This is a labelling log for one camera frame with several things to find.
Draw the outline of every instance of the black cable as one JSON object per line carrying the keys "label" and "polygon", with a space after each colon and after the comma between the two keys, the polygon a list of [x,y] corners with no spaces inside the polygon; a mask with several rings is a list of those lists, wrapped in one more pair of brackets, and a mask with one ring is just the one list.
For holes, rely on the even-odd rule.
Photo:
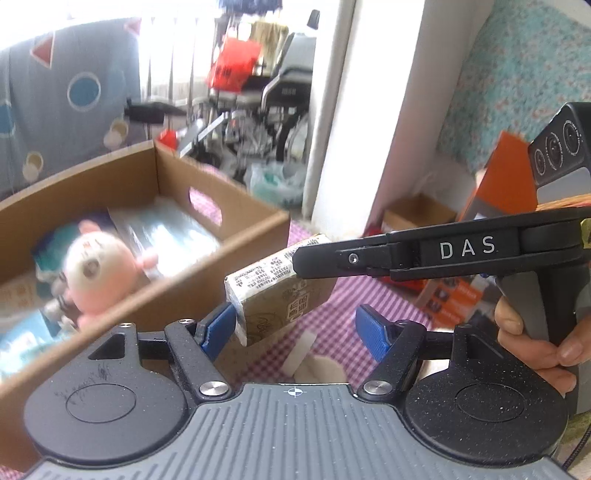
{"label": "black cable", "polygon": [[573,453],[571,453],[570,456],[562,464],[562,467],[565,470],[568,470],[569,467],[573,464],[574,460],[581,453],[581,450],[583,450],[583,447],[587,443],[587,440],[589,440],[589,437],[591,437],[591,423],[589,423],[587,430],[585,430],[585,433],[583,433],[583,436],[579,440],[577,446],[574,448]]}

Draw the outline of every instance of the human hand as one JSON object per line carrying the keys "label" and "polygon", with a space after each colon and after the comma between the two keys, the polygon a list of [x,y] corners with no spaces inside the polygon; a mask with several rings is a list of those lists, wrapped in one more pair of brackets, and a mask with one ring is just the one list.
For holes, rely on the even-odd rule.
{"label": "human hand", "polygon": [[495,321],[499,326],[499,343],[562,395],[576,386],[576,377],[562,367],[591,358],[591,317],[579,322],[558,347],[533,340],[524,333],[523,320],[505,297],[496,305]]}

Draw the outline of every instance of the red triangle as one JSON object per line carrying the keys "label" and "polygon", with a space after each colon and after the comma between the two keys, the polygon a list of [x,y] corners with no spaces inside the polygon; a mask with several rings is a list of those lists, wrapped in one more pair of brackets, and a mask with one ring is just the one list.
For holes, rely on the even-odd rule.
{"label": "red triangle", "polygon": [[54,34],[51,33],[48,37],[40,40],[32,49],[31,55],[35,60],[41,63],[48,69],[51,68],[51,61],[53,59],[53,41]]}
{"label": "red triangle", "polygon": [[142,19],[141,18],[133,18],[132,20],[129,20],[125,24],[125,29],[128,32],[131,32],[135,36],[139,37],[139,30],[141,29],[141,26],[142,26]]}

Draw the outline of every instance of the stuffed animal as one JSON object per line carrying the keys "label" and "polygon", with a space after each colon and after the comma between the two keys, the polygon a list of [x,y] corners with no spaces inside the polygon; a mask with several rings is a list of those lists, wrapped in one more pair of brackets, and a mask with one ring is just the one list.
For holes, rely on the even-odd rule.
{"label": "stuffed animal", "polygon": [[134,258],[120,239],[102,232],[94,222],[85,220],[79,228],[81,235],[74,240],[64,260],[62,277],[66,288],[46,307],[45,313],[55,319],[62,316],[58,313],[61,311],[71,318],[68,311],[75,306],[81,314],[77,326],[84,329],[97,315],[125,298],[142,271],[156,266],[158,256],[146,252]]}

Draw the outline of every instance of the metal bolt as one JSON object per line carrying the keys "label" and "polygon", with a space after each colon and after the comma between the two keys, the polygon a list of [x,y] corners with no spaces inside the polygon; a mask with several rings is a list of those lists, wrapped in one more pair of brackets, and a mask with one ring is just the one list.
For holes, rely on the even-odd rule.
{"label": "metal bolt", "polygon": [[220,395],[224,395],[224,393],[226,393],[228,390],[230,390],[228,384],[218,380],[205,382],[203,385],[201,385],[201,387],[199,387],[199,391],[208,397],[219,397]]}
{"label": "metal bolt", "polygon": [[385,395],[392,391],[392,385],[384,380],[370,380],[363,389],[370,395]]}

